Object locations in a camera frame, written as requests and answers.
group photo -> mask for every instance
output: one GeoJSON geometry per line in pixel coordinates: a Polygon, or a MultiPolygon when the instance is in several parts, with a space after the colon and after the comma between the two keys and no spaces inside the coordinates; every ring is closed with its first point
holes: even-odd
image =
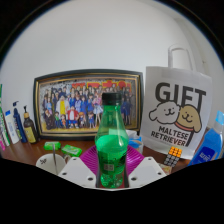
{"type": "Polygon", "coordinates": [[[131,128],[136,124],[135,91],[132,80],[78,79],[40,85],[41,128],[50,132],[96,132],[104,92],[122,94],[121,115],[126,128],[131,128]]]}

white bottle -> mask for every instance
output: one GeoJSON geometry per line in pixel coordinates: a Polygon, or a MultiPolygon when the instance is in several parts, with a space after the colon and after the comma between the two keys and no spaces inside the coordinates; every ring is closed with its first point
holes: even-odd
{"type": "Polygon", "coordinates": [[[10,113],[10,110],[5,112],[5,121],[6,121],[6,125],[8,128],[12,143],[15,144],[20,139],[17,135],[14,118],[13,118],[13,115],[10,113]]]}

cartoon dog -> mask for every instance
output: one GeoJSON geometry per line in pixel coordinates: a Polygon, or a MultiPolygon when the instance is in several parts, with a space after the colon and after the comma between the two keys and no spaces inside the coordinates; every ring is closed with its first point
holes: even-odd
{"type": "Polygon", "coordinates": [[[198,133],[202,125],[197,109],[192,105],[181,107],[175,125],[182,130],[198,133]]]}
{"type": "Polygon", "coordinates": [[[149,112],[149,119],[151,121],[157,121],[160,124],[173,124],[176,122],[180,106],[174,101],[167,101],[160,103],[157,108],[149,112]]]}

lotion bottle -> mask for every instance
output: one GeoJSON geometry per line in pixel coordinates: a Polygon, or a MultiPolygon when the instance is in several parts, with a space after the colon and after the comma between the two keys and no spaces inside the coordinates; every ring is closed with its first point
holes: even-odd
{"type": "Polygon", "coordinates": [[[14,118],[13,118],[12,114],[10,113],[10,110],[5,112],[5,121],[6,121],[6,125],[7,125],[7,128],[8,128],[12,143],[15,144],[20,139],[17,135],[16,127],[15,127],[15,123],[14,123],[14,118]]]}
{"type": "Polygon", "coordinates": [[[26,106],[24,106],[24,110],[25,110],[25,113],[24,113],[23,126],[26,133],[26,137],[30,143],[36,143],[38,142],[39,139],[38,139],[38,134],[34,127],[34,123],[30,119],[29,113],[26,112],[26,106]]]}
{"type": "Polygon", "coordinates": [[[19,115],[19,112],[16,107],[14,108],[14,116],[13,117],[14,117],[14,122],[15,122],[15,126],[16,126],[16,131],[17,131],[19,138],[21,139],[21,142],[23,142],[23,143],[27,142],[26,135],[23,130],[23,125],[22,125],[22,122],[20,119],[20,115],[19,115]]]}

yellow cartoon dog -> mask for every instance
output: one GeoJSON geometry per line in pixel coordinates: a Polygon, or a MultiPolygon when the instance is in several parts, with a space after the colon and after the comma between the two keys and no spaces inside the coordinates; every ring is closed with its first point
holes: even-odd
{"type": "Polygon", "coordinates": [[[182,130],[198,133],[201,130],[201,118],[196,108],[192,105],[181,107],[175,125],[182,130]]]}

